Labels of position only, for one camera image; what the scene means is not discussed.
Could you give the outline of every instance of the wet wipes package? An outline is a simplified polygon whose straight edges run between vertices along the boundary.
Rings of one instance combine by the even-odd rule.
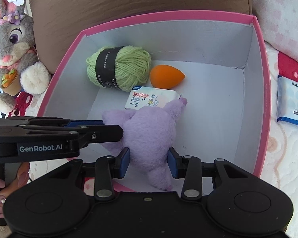
[[[278,77],[277,122],[287,121],[298,125],[298,82]]]
[[[174,90],[146,86],[134,86],[126,102],[126,109],[140,109],[144,106],[164,107],[166,103],[179,99],[180,95]]]

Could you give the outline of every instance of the human hand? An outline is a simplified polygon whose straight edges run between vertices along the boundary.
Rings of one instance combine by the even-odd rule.
[[[0,188],[4,188],[0,191],[0,218],[4,218],[2,199],[7,198],[11,193],[27,184],[30,178],[29,170],[30,163],[23,163],[18,170],[17,178],[6,188],[4,188],[5,182],[0,179]]]

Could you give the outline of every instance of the flower headband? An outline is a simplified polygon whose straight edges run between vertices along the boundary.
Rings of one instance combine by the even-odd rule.
[[[20,25],[21,21],[24,19],[25,15],[24,14],[19,14],[18,11],[12,12],[9,15],[4,16],[0,20],[0,25],[6,22],[10,22],[11,24],[16,24]]]

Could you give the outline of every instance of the wet toilet tissue package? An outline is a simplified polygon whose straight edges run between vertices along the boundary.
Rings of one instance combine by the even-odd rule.
[[[286,121],[298,125],[298,82],[278,77],[277,122]]]

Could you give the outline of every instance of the pink and white pillow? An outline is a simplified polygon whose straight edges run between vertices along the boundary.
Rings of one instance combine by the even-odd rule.
[[[298,0],[253,0],[264,40],[298,61]]]

